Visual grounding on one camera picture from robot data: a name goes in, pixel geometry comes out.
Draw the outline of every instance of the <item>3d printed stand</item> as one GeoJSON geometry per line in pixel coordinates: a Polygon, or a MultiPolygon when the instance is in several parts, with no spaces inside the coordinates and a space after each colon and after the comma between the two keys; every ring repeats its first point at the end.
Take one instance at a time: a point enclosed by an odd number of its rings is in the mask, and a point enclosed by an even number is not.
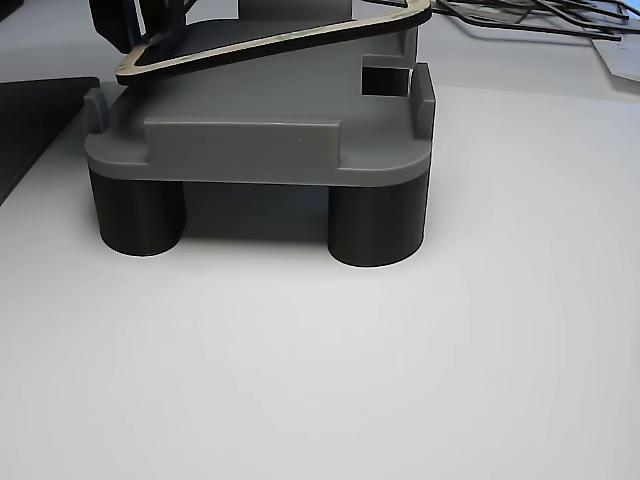
{"type": "MultiPolygon", "coordinates": [[[[178,49],[350,16],[345,0],[241,0],[239,20],[194,24],[178,49]]],[[[175,246],[183,182],[324,185],[335,258],[410,256],[424,235],[435,113],[416,44],[412,30],[217,67],[129,87],[110,110],[91,91],[85,148],[103,240],[135,256],[175,246]]]]}

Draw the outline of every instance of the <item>black cylindrical leg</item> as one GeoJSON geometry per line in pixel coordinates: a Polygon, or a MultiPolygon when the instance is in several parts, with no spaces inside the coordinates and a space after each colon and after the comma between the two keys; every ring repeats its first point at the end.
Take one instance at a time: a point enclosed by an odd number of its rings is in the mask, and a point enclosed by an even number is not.
{"type": "Polygon", "coordinates": [[[173,248],[187,213],[182,182],[114,180],[89,169],[104,242],[125,255],[146,257],[173,248]]]}
{"type": "Polygon", "coordinates": [[[391,187],[331,187],[329,251],[357,267],[379,267],[415,253],[424,239],[429,172],[391,187]]]}

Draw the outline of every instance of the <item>gray plastic base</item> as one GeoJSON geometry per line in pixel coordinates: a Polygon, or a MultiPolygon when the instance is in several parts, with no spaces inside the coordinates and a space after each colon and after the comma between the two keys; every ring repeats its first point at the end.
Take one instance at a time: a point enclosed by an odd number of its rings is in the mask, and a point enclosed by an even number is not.
{"type": "MultiPolygon", "coordinates": [[[[202,22],[178,53],[312,23],[202,22]]],[[[110,111],[94,90],[86,99],[89,166],[119,180],[354,187],[411,181],[430,167],[435,112],[428,68],[415,64],[416,37],[412,30],[129,88],[110,111]],[[385,93],[385,79],[403,78],[387,69],[413,69],[408,97],[387,96],[398,89],[385,93]],[[363,72],[368,83],[379,77],[382,90],[364,95],[363,72]]]]}

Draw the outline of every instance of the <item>metal wire frame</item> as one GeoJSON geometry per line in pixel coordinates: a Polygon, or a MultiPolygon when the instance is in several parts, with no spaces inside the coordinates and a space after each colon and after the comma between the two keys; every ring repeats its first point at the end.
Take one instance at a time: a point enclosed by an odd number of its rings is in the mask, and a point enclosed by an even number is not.
{"type": "Polygon", "coordinates": [[[620,41],[621,34],[640,34],[640,28],[629,25],[627,12],[640,16],[640,11],[621,0],[598,0],[598,3],[615,6],[615,11],[601,8],[587,0],[437,0],[434,12],[451,15],[463,22],[484,28],[522,30],[584,37],[594,40],[620,41]],[[496,13],[479,10],[478,7],[491,7],[496,13]],[[508,21],[505,13],[519,15],[508,21]],[[592,13],[603,19],[609,17],[622,23],[598,21],[585,15],[592,13]],[[554,16],[578,28],[561,28],[523,23],[531,15],[554,16]]]}

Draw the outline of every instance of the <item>rectangular slot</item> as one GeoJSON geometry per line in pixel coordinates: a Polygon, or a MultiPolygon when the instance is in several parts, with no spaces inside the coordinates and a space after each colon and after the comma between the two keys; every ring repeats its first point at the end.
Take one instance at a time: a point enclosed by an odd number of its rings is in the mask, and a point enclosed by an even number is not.
{"type": "Polygon", "coordinates": [[[362,94],[408,97],[409,73],[406,68],[362,67],[362,94]]]}

